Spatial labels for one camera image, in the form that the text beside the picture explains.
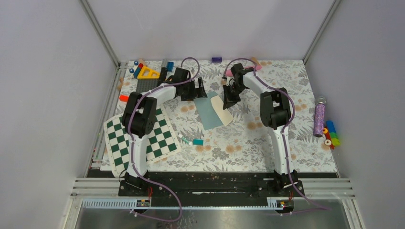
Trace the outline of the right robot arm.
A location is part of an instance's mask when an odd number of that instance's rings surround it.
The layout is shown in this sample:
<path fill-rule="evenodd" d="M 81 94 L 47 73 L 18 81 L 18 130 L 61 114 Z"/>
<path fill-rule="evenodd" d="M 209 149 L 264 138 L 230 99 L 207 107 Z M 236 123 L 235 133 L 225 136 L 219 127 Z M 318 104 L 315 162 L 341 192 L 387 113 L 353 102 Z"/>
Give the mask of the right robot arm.
<path fill-rule="evenodd" d="M 240 94 L 250 89 L 260 101 L 260 119 L 269 127 L 275 157 L 275 193 L 285 197 L 298 184 L 298 175 L 292 166 L 289 152 L 288 125 L 294 114 L 290 108 L 291 98 L 285 88 L 274 88 L 256 74 L 255 67 L 245 68 L 241 63 L 231 67 L 232 79 L 224 86 L 222 109 L 230 108 L 241 101 Z"/>

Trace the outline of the green white glue stick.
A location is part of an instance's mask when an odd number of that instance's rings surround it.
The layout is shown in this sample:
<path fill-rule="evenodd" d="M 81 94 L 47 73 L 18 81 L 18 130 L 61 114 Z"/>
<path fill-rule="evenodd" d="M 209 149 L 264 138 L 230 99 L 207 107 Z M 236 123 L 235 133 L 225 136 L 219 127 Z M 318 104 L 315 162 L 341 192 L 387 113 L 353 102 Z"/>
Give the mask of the green white glue stick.
<path fill-rule="evenodd" d="M 178 137 L 187 145 L 192 146 L 192 141 L 185 137 L 183 134 L 178 134 Z"/>

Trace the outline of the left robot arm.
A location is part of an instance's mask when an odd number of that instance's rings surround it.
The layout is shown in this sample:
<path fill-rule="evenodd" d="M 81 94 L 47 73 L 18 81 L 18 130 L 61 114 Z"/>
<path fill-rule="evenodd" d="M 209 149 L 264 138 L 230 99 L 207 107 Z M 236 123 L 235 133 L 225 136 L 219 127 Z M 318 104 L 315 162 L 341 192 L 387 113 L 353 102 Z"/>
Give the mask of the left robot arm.
<path fill-rule="evenodd" d="M 135 179 L 130 183 L 130 190 L 136 196 L 143 196 L 148 191 L 148 184 L 163 184 L 144 177 L 147 173 L 146 148 L 148 135 L 156 122 L 157 107 L 168 100 L 180 97 L 183 101 L 207 98 L 203 79 L 183 68 L 177 68 L 174 75 L 157 87 L 143 93 L 132 92 L 122 115 L 121 123 L 125 127 L 129 140 L 129 164 L 127 173 Z"/>

